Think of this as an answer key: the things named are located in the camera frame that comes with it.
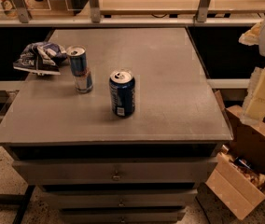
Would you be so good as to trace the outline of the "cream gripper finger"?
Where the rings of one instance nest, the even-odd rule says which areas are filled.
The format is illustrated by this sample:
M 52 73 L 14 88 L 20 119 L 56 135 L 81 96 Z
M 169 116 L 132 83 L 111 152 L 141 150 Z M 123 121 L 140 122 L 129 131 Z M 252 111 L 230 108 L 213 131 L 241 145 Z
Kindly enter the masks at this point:
M 265 118 L 265 67 L 256 67 L 251 74 L 242 116 L 243 120 L 263 121 Z
M 247 46 L 257 45 L 259 42 L 261 24 L 262 22 L 260 21 L 243 33 L 239 38 L 239 42 Z

